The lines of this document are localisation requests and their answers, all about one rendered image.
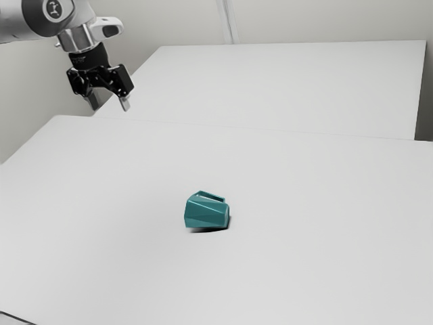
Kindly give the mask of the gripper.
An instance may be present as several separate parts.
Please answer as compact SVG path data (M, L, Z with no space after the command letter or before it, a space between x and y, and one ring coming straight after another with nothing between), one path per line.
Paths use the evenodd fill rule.
M69 58L72 68L66 71L66 75L72 91L80 95L93 111L99 109L100 102L89 77L97 77L100 87L116 95L124 112L130 109L129 97L135 87L131 76L123 64L110 66L103 43L82 53L70 53Z

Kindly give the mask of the teal faceted mug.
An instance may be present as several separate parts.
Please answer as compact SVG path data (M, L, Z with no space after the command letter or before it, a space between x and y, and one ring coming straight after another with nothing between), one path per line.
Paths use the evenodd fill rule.
M229 227L229 214L225 198L198 191L186 201L184 223L190 229L225 230Z

